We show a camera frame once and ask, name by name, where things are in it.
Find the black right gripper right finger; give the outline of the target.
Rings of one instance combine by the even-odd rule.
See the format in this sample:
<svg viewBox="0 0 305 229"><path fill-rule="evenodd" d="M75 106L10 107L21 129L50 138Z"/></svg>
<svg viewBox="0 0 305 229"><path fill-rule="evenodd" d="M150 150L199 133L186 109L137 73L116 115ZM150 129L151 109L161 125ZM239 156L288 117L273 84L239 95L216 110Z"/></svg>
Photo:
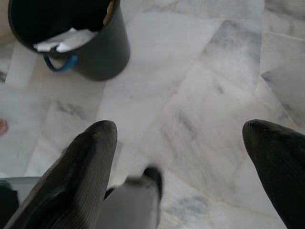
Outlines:
<svg viewBox="0 0 305 229"><path fill-rule="evenodd" d="M254 119L242 129L246 151L261 184L288 229L305 227L305 136Z"/></svg>

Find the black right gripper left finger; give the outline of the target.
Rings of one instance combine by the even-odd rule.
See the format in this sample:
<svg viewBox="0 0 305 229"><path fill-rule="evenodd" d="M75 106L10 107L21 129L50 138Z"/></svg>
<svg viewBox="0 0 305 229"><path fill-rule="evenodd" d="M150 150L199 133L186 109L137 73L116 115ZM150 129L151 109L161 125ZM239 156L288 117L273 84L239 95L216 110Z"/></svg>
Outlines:
<svg viewBox="0 0 305 229"><path fill-rule="evenodd" d="M13 191L28 194L5 228L95 228L116 146L116 124L98 121L75 137L40 178L10 179Z"/></svg>

